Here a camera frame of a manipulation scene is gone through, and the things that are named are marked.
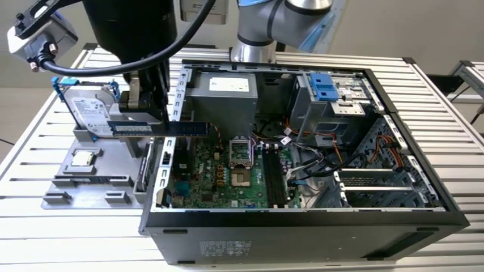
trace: wire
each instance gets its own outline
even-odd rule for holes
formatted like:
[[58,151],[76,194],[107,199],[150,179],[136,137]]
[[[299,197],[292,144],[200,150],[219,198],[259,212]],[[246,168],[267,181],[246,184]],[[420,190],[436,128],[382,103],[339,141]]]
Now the wire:
[[311,175],[306,176],[304,178],[299,178],[298,180],[307,180],[308,178],[312,178],[312,177],[328,177],[339,169],[346,168],[354,162],[354,160],[356,158],[362,158],[362,161],[364,161],[363,165],[367,164],[367,156],[366,156],[366,154],[364,153],[355,153],[342,164],[336,165],[330,170],[327,170],[324,172],[312,173]]
[[471,124],[474,125],[475,124],[475,122],[478,121],[478,118],[480,117],[480,114],[478,113],[476,115],[475,115],[475,118],[472,118],[472,120],[471,120]]
[[312,196],[311,196],[311,198],[307,200],[307,202],[304,203],[304,208],[308,208],[308,203],[310,203],[310,201],[314,199],[314,197],[315,196],[319,196],[319,194],[322,193],[322,191],[319,191],[316,194],[314,194]]
[[[371,158],[368,160],[371,163],[375,161],[376,156],[379,154],[379,150],[380,150],[379,140],[380,139],[383,139],[386,141],[386,143],[390,143],[390,142],[394,142],[395,143],[396,142],[395,139],[391,136],[388,136],[388,135],[379,135],[379,136],[376,136],[375,152],[374,152],[374,155],[371,156]],[[399,167],[404,166],[403,159],[400,158],[396,149],[395,148],[390,148],[390,152],[392,154],[392,157],[394,157],[394,160],[395,160],[396,165]]]
[[4,142],[4,143],[7,143],[7,144],[10,144],[10,145],[15,146],[15,143],[12,143],[11,141],[4,140],[4,139],[2,139],[2,138],[0,138],[0,142]]
[[451,99],[451,103],[454,102],[454,100],[471,88],[471,86],[468,86],[467,88],[464,88],[460,93],[458,93],[458,95]]
[[64,75],[67,77],[103,77],[108,75],[119,75],[127,74],[143,69],[147,69],[155,65],[158,65],[162,61],[170,59],[187,45],[191,38],[195,36],[198,30],[202,27],[202,24],[206,21],[208,14],[211,13],[214,4],[216,0],[207,0],[195,20],[192,21],[191,25],[188,26],[184,34],[182,37],[160,52],[158,52],[154,56],[135,61],[123,65],[104,67],[104,68],[95,68],[95,69],[71,69],[67,67],[62,67],[55,64],[51,56],[43,55],[39,56],[39,63],[40,66],[59,75]]
[[340,159],[340,163],[343,163],[343,158],[342,158],[342,154],[340,154],[340,150],[339,150],[339,147],[336,145],[336,141],[334,141],[334,146],[335,146],[335,151],[336,151],[336,154],[339,156],[339,159]]
[[219,130],[218,126],[216,126],[214,123],[211,123],[211,126],[215,128],[215,131],[218,132],[218,136],[219,136],[219,147],[220,147],[220,149],[223,150],[223,149],[224,149],[224,147],[222,146],[222,135],[220,135],[220,130]]
[[[290,119],[286,118],[286,127],[291,130],[292,133],[295,133],[296,135],[300,135],[299,132],[294,131],[294,129],[290,126]],[[332,136],[334,138],[334,147],[335,147],[335,152],[339,156],[340,159],[340,163],[343,163],[343,158],[342,158],[342,154],[340,154],[340,150],[339,150],[339,146],[338,146],[338,141],[336,141],[336,133],[322,133],[322,132],[315,132],[316,135],[323,135],[323,136]]]
[[[388,135],[384,135],[384,137],[392,142],[392,143],[396,143],[395,139],[388,136]],[[395,159],[395,163],[398,164],[398,166],[403,167],[404,166],[404,163],[403,163],[403,159],[400,157],[400,154],[396,150],[396,148],[390,148],[391,150],[391,153],[392,153],[392,156],[394,156],[394,159]]]

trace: wall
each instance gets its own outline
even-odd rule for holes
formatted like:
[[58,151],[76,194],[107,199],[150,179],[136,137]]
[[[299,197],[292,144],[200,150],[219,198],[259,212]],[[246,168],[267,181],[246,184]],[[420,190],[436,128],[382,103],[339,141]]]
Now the wall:
[[427,73],[484,60],[483,0],[350,0],[331,54],[414,57]]

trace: black cable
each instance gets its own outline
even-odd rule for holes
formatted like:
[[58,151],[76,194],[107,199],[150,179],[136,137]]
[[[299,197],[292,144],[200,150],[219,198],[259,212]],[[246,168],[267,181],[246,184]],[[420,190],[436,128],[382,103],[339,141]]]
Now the black cable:
[[478,118],[480,117],[482,115],[478,113],[476,115],[475,115],[475,118],[472,118],[472,120],[471,120],[471,124],[474,125],[475,124],[475,122],[478,121]]
[[135,62],[123,64],[123,65],[104,67],[104,68],[71,69],[71,68],[56,65],[54,60],[51,59],[51,56],[42,55],[42,56],[39,56],[39,64],[46,70],[48,70],[59,75],[64,75],[67,77],[78,77],[78,76],[79,77],[103,77],[103,76],[110,76],[110,75],[127,74],[127,73],[147,69],[147,68],[158,65],[162,61],[167,60],[170,57],[172,57],[182,50],[182,48],[187,45],[191,38],[195,36],[202,24],[204,23],[208,14],[211,13],[215,1],[216,0],[207,0],[195,20],[192,21],[191,25],[188,26],[182,37],[163,51],[158,52],[154,56],[151,56],[140,61],[135,61]]
[[463,90],[462,90],[462,92],[460,93],[458,93],[458,95],[451,99],[451,103],[452,103],[452,101],[459,97],[459,95],[462,95],[468,89],[471,88],[471,86],[468,86],[467,88],[464,88]]
[[7,144],[10,144],[10,145],[15,146],[15,143],[12,143],[12,142],[10,142],[8,140],[4,140],[4,139],[2,139],[2,138],[0,138],[0,142],[4,142],[4,143],[7,143]]
[[339,169],[347,167],[356,158],[362,158],[363,161],[367,161],[367,156],[363,153],[355,153],[342,164],[339,164],[338,166],[332,167],[332,169],[330,169],[328,171],[324,172],[319,172],[319,173],[312,173],[311,175],[306,176],[304,178],[298,178],[298,180],[307,180],[308,178],[312,177],[328,177],[331,176]]

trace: metal slotted surface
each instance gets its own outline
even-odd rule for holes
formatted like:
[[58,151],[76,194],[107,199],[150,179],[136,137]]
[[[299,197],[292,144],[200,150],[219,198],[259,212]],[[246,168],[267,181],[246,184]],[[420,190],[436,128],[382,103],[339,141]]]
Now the metal slotted surface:
[[[226,50],[186,49],[171,59],[172,87],[182,59],[227,60]],[[464,210],[471,226],[398,262],[203,266],[203,271],[484,271],[484,154],[475,131],[443,103],[416,66],[400,58],[280,53],[282,64],[371,68],[414,137]],[[118,64],[104,50],[83,51],[75,67]],[[111,78],[90,81],[108,82]],[[51,181],[74,141],[74,121],[52,95],[0,165],[2,271],[180,271],[138,233],[140,210],[43,210]]]

